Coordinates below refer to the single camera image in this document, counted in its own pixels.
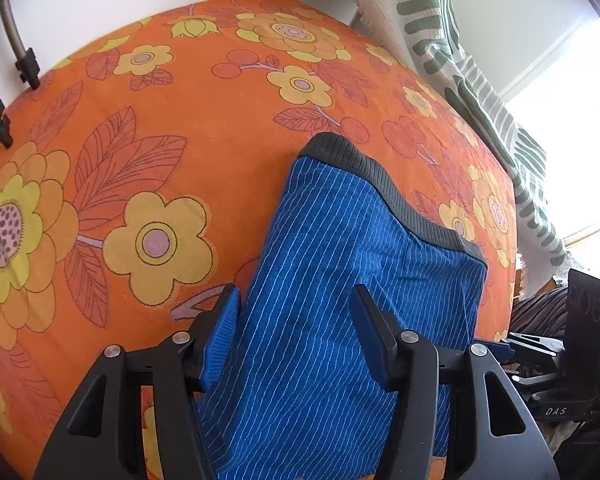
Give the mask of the orange floral bed sheet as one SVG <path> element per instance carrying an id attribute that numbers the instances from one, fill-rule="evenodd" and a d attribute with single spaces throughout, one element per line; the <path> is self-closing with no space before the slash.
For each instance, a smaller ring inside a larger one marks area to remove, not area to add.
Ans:
<path id="1" fill-rule="evenodd" d="M 505 336 L 512 181 L 443 96 L 297 0 L 212 0 L 98 38 L 8 109 L 0 144 L 0 477 L 32 477 L 110 342 L 155 344 L 247 287 L 289 166 L 345 136 L 489 265 L 478 334 Z"/>

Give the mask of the green striped white pillow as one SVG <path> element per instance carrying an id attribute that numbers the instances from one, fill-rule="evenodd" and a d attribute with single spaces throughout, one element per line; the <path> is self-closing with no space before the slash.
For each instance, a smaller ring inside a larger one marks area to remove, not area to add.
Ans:
<path id="1" fill-rule="evenodd" d="M 513 182 L 521 291 L 536 294 L 564 265 L 562 240 L 544 194 L 546 154 L 518 124 L 460 43 L 452 0 L 354 0 L 362 21 L 480 136 Z"/>

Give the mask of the blue striped shorts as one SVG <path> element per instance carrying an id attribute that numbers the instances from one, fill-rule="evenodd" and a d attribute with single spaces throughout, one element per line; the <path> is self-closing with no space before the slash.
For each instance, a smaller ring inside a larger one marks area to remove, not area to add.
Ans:
<path id="1" fill-rule="evenodd" d="M 219 381 L 199 407 L 222 479 L 373 474 L 396 398 L 370 376 L 349 310 L 356 285 L 442 347 L 474 339 L 488 267 L 421 216 L 379 162 L 324 132 L 291 166 Z"/>

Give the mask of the grey metal tripod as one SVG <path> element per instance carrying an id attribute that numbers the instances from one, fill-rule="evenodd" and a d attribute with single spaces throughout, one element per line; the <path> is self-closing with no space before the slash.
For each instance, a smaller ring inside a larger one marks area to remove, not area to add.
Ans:
<path id="1" fill-rule="evenodd" d="M 40 85 L 40 66 L 32 48 L 26 48 L 18 30 L 10 0 L 0 2 L 0 76 L 6 81 L 0 89 L 14 90 L 23 84 L 31 90 Z M 7 105 L 0 98 L 0 144 L 6 150 L 12 147 L 14 139 L 10 133 L 10 120 L 6 114 Z"/>

